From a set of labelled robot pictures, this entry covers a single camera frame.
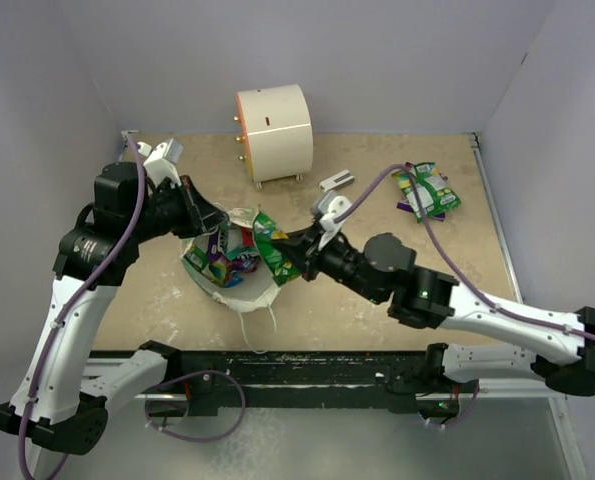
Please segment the green Fox's candy packet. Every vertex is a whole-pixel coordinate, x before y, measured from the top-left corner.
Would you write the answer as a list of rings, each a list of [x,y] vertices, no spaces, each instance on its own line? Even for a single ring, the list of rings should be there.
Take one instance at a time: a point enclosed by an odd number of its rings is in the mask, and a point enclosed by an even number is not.
[[[288,257],[273,245],[274,240],[285,240],[288,236],[265,212],[257,212],[252,232],[255,247],[276,285],[281,287],[300,276],[299,270]]]

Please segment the green paper bag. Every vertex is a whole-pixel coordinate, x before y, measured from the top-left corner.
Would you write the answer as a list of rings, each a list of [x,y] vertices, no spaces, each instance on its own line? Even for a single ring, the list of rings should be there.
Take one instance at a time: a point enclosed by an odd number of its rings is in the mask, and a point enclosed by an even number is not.
[[[272,304],[280,292],[253,238],[258,206],[234,208],[219,229],[182,242],[180,260],[186,273],[214,302],[235,312],[243,336],[244,315],[266,309],[272,326],[277,320]]]

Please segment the purple snack packet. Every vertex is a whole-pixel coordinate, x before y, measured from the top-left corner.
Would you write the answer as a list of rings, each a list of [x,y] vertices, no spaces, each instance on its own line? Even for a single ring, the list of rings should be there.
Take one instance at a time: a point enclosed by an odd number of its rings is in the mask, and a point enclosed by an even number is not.
[[[392,175],[398,188],[402,192],[402,199],[398,202],[397,208],[416,216],[421,221],[419,205],[416,201],[410,179],[404,172],[396,172]],[[447,180],[439,174],[417,175],[417,192],[426,215],[429,218],[444,221],[446,212],[454,207],[457,196],[448,185]]]

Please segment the yellow green snack packet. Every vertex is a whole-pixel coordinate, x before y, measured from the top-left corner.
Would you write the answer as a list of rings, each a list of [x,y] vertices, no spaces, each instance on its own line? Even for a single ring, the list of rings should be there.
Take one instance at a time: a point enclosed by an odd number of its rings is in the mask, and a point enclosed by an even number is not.
[[[412,213],[416,221],[423,221],[421,211],[429,219],[443,221],[446,213],[461,206],[462,201],[441,174],[435,162],[405,164],[405,169],[391,174],[402,192],[405,210]]]

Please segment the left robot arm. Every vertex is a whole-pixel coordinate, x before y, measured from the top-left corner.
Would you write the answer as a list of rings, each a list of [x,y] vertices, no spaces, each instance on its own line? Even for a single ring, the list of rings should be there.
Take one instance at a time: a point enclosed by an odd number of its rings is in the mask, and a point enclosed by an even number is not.
[[[0,404],[0,431],[46,450],[85,455],[109,418],[136,395],[171,392],[183,378],[179,350],[141,345],[111,373],[83,373],[101,320],[141,244],[173,234],[189,239],[214,232],[227,213],[206,200],[187,175],[153,181],[131,162],[105,166],[94,199],[59,243],[48,315],[35,354],[13,398]]]

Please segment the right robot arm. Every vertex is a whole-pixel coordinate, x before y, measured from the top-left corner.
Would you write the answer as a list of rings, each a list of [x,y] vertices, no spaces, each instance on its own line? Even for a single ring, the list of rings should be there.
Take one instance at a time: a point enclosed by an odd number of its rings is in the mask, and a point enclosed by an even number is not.
[[[389,317],[407,327],[494,339],[487,347],[429,348],[421,376],[433,391],[482,378],[519,378],[566,395],[595,395],[593,308],[557,312],[475,293],[451,275],[416,265],[415,251],[391,233],[371,237],[362,250],[343,233],[327,237],[316,227],[271,244],[305,280],[325,274],[373,303],[387,303]]]

